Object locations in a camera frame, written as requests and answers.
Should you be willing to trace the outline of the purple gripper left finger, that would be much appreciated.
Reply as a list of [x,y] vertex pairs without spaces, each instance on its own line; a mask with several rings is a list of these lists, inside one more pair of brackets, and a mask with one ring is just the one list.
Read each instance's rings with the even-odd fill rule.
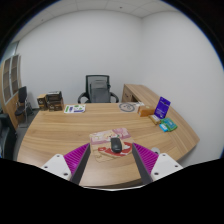
[[79,184],[90,156],[90,144],[84,144],[69,153],[56,154],[42,169],[58,177]]

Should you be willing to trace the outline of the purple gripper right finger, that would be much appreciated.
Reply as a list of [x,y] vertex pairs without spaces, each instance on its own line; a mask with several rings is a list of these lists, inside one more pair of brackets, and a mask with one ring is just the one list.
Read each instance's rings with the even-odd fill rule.
[[132,144],[132,154],[144,185],[182,169],[182,166],[168,154],[157,154],[137,143]]

